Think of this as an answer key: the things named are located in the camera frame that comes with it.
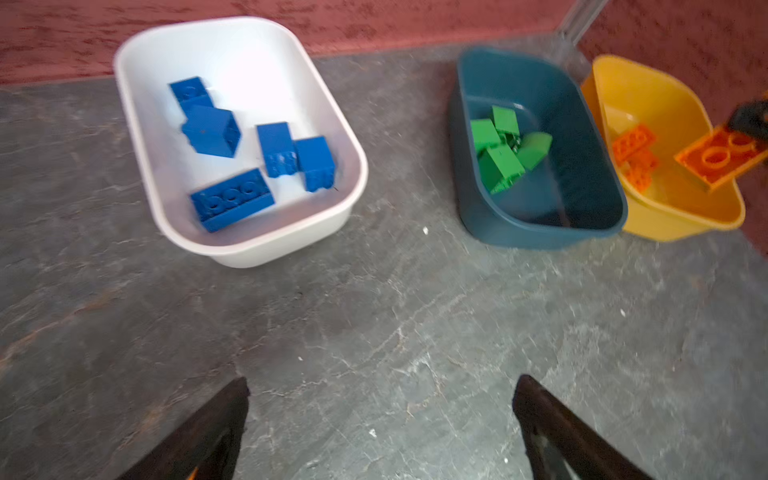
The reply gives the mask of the small blue lego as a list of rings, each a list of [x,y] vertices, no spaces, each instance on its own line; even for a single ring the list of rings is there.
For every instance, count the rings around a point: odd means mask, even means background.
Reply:
[[[200,77],[192,77],[169,84],[180,108],[187,115],[194,106],[214,107],[213,101]]]

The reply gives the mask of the blue lego long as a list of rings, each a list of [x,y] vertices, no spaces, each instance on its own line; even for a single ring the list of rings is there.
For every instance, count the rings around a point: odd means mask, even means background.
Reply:
[[[208,232],[222,230],[275,204],[259,169],[253,169],[194,192],[190,199]]]

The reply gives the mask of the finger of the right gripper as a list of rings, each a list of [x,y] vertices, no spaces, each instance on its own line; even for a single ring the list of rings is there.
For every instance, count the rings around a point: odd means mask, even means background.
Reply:
[[[740,104],[729,117],[727,128],[766,143],[768,141],[767,111],[767,99]]]

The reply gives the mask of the orange lego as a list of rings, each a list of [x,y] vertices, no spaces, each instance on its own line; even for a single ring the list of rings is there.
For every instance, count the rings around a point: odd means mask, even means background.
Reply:
[[[632,155],[648,148],[655,141],[655,134],[646,125],[638,124],[612,142],[613,160],[617,165],[622,165]]]
[[[650,150],[640,150],[627,160],[628,170],[625,177],[638,191],[645,192],[652,184],[652,175],[658,168],[659,161]]]
[[[718,126],[674,155],[674,160],[711,193],[767,159],[767,142]]]

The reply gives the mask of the green lego square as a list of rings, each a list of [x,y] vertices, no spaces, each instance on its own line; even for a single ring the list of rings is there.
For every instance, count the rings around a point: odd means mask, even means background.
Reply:
[[[471,121],[471,133],[475,151],[481,154],[489,147],[502,143],[498,131],[491,119],[476,119]]]

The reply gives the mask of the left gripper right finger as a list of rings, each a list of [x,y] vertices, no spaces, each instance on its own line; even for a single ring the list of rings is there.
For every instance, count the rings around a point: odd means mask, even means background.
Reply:
[[[512,409],[535,479],[647,479],[534,377],[519,377]]]

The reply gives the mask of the green lego small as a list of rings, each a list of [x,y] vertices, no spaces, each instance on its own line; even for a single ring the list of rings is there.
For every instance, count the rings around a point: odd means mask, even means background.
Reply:
[[[493,106],[492,107],[492,121],[495,129],[505,136],[520,136],[520,128],[518,124],[517,114],[514,109]]]

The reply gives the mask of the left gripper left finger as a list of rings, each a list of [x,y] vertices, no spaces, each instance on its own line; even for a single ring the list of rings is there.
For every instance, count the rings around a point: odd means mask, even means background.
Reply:
[[[231,479],[240,452],[250,391],[239,377],[195,411],[122,479]]]

